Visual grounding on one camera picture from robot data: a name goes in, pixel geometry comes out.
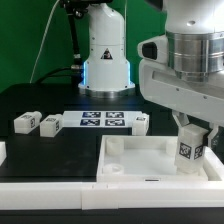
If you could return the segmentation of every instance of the metal cylinder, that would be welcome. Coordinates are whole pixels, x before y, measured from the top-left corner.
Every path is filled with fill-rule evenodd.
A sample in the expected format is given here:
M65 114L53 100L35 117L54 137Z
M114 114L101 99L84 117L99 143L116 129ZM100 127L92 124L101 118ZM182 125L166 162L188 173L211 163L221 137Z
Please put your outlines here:
M185 81L205 81L208 73L224 69L224 33L166 33L169 42L169 67Z

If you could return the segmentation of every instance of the black cable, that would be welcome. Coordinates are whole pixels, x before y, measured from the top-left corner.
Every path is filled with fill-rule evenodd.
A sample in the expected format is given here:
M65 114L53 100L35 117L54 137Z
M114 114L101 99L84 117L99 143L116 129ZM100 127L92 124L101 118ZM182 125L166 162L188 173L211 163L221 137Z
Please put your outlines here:
M73 54L74 54L74 64L75 65L82 65L82 57L81 57L80 49L79 49L78 36L77 36L77 30L76 30L76 23L75 23L75 20L74 20L74 17L75 17L74 10L75 10L76 4L73 5L71 2L68 3L65 6L65 10L67 12L68 22L69 22L69 26L70 26L71 39L72 39L72 48L73 48Z
M40 84L42 83L45 79L49 78L49 77L57 77L55 76L54 74L58 73L58 72L62 72L62 71L71 71L71 67L65 67L65 68L58 68L58 69L55 69L51 72L48 72L46 75L44 75L42 78L38 79L35 83L36 84Z

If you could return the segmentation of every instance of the small white box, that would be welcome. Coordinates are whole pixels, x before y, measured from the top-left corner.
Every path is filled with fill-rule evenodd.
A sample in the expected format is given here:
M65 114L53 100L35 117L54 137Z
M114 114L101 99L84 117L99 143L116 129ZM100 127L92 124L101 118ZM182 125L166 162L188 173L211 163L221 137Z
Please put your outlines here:
M62 129L62 115L49 115L40 124L40 136L54 138Z
M208 130L189 124L179 129L175 165L184 173L198 172L203 166L204 135Z
M29 134L39 126L42 114L38 111L27 112L14 120L15 133Z
M146 136L149 129L149 115L142 114L137 116L132 124L132 135L134 136Z
M0 142L0 166L6 159L6 148L5 142Z

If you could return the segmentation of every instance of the cable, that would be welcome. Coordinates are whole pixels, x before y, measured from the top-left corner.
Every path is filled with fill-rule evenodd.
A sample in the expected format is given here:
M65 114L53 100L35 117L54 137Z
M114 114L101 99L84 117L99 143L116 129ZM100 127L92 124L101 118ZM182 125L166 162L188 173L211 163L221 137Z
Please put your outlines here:
M74 77L74 75L50 75L48 77L42 78L37 84L41 84L47 78L60 78L60 77Z
M37 55L34 67L33 67L33 72L32 72L31 78L30 78L30 83L33 82L33 78L34 78L34 75L35 75L36 67L37 67L38 61L40 59L40 55L42 53L42 50L43 50L43 46L44 46L44 43L45 43L45 40L46 40L46 37L47 37L47 34L48 34L48 30L49 30L49 27L50 27L50 24L51 24L51 20L52 20L52 17L54 15L54 12L55 12L56 7L58 6L59 2L60 2L60 0L57 0L55 2L54 6L53 6L53 8L51 10L50 16L48 18L48 22L47 22L47 25L46 25L46 28L45 28L45 31L44 31L44 35L43 35L43 38L42 38L42 42L41 42L41 45L40 45L40 50L39 50L39 53Z
M65 67L65 68L58 68L55 69L51 72L48 72L46 75L44 75L42 78L38 79L35 83L36 84L40 84L41 82L43 82L45 79L50 78L50 77L61 77L61 76L66 76L66 75L55 75L58 72L62 72L62 71L71 71L71 67Z

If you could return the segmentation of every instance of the white platform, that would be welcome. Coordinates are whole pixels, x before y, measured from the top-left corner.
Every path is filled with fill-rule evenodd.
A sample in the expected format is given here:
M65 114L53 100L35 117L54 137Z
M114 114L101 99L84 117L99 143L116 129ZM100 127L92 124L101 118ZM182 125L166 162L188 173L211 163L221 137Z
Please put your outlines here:
M102 146L107 137L103 137ZM123 138L125 143L131 143L126 144L125 149L136 150L139 141L143 144L142 149L149 149L156 146L153 145L155 142L164 146L165 141L160 140L167 139L136 136ZM101 159L98 172L102 166ZM136 172L146 171L143 168ZM208 148L205 152L204 170L208 181L142 179L97 183L1 183L0 210L224 207L224 166Z
M63 127L128 128L141 115L140 111L65 111Z

